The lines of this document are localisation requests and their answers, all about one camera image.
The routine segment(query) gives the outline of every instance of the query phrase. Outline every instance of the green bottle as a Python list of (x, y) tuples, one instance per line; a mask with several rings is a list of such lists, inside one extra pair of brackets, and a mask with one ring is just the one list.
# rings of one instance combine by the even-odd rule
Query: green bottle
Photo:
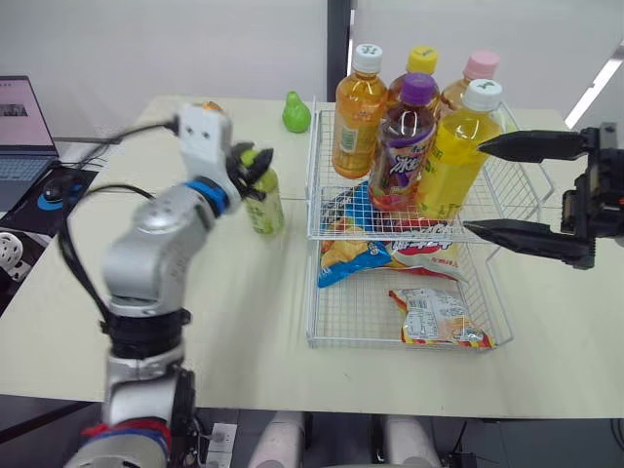
[[(257, 151), (248, 149), (241, 156), (243, 165), (248, 168), (254, 163)], [(261, 202), (254, 198), (246, 198), (247, 213), (252, 219), (253, 230), (265, 236), (274, 236), (284, 227), (284, 212), (280, 201), (277, 174), (272, 169), (253, 185), (253, 188), (264, 192), (266, 197)]]

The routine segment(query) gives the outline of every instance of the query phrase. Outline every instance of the silver robot arm segment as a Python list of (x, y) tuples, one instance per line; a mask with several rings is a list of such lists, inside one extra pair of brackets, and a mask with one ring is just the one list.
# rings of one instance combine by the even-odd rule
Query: silver robot arm segment
[(103, 329), (111, 347), (103, 424), (68, 462), (71, 468), (191, 466), (198, 457), (189, 442), (199, 440), (194, 375), (182, 367), (182, 327), (190, 322), (183, 309), (186, 273), (216, 219), (233, 213), (245, 196), (261, 197), (253, 185), (272, 150), (246, 169), (240, 156), (253, 145), (231, 147), (224, 114), (186, 105), (178, 122), (190, 179), (141, 206), (104, 260), (111, 298)]

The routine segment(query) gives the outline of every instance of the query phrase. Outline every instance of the laptop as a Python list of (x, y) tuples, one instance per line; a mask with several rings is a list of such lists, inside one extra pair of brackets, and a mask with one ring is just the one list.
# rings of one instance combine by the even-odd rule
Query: laptop
[(0, 212), (10, 210), (59, 154), (27, 76), (0, 76)]

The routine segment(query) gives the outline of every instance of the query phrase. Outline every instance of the table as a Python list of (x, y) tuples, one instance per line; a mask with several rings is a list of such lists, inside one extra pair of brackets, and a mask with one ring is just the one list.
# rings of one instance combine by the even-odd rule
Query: table
[[(140, 120), (167, 114), (180, 100), (157, 98)], [(281, 102), (213, 100), (234, 115), (236, 136), (252, 136), (277, 149), (287, 229), (274, 240), (264, 240), (239, 210), (219, 222), (193, 261), (186, 300), (193, 323), (184, 336), (186, 365), (197, 375), (198, 406), (479, 417), (624, 416), (624, 356), (619, 346), (624, 262), (618, 261), (624, 252), (611, 241), (599, 241), (597, 267), (586, 272), (552, 260), (499, 255), (493, 268), (516, 337), (494, 351), (309, 348), (303, 333), (307, 137), (281, 129), (279, 114), (273, 119)], [(550, 111), (517, 116), (526, 128), (563, 123)], [(166, 188), (183, 174), (174, 153), (164, 150), (168, 145), (175, 151), (174, 141), (167, 138), (153, 134), (129, 140), (124, 154), (111, 158), (97, 182), (124, 180), (149, 190)], [(292, 157), (283, 157), (285, 151)], [(167, 162), (146, 165), (165, 152)], [(553, 176), (571, 184), (567, 171)], [(71, 219), (77, 249), (101, 291), (103, 251), (128, 228), (140, 202), (131, 194), (95, 197)], [(107, 344), (98, 331), (95, 307), (53, 244), (0, 319), (0, 393), (100, 400)]]

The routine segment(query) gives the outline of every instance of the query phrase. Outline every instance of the blue snack bag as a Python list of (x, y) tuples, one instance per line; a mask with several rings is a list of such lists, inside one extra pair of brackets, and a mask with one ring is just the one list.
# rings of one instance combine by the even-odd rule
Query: blue snack bag
[[(338, 195), (329, 206), (331, 217), (324, 216), (323, 225), (330, 232), (352, 232), (354, 237), (359, 237), (364, 231), (372, 230), (373, 219), (380, 221), (378, 210), (369, 201), (367, 182)], [(318, 286), (325, 288), (358, 270), (385, 265), (390, 261), (392, 255), (379, 241), (324, 241), (321, 245)]]
[(351, 273), (365, 268), (385, 265), (392, 256), (381, 242), (376, 241), (329, 241), (321, 249), (321, 274), (319, 288), (332, 285)]

